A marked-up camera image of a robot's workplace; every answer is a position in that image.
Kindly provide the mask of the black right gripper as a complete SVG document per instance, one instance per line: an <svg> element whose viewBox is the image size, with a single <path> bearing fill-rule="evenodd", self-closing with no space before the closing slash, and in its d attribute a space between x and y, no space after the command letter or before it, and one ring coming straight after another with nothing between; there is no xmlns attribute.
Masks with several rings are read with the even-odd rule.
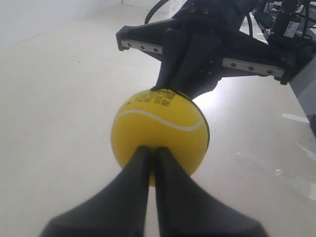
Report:
<svg viewBox="0 0 316 237"><path fill-rule="evenodd" d="M242 76L272 76L286 85L316 55L308 0L283 0L275 13L258 0L189 0L172 18L151 22L163 4L143 25L116 34L120 51L137 49L161 62L152 90L194 99L222 78Z"/></svg>

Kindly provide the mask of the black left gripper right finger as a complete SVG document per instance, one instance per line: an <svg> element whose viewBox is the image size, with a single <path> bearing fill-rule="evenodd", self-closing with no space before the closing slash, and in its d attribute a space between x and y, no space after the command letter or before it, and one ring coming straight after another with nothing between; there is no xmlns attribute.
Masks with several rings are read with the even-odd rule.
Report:
<svg viewBox="0 0 316 237"><path fill-rule="evenodd" d="M166 147L155 153L156 203L162 237L266 237L263 226L196 184Z"/></svg>

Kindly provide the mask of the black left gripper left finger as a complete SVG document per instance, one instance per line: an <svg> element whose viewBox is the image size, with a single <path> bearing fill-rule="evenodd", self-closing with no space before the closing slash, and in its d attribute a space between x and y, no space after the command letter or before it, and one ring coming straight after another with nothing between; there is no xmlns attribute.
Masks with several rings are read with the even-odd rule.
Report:
<svg viewBox="0 0 316 237"><path fill-rule="evenodd" d="M142 237L151 150L140 146L119 175L81 205L49 221L42 237Z"/></svg>

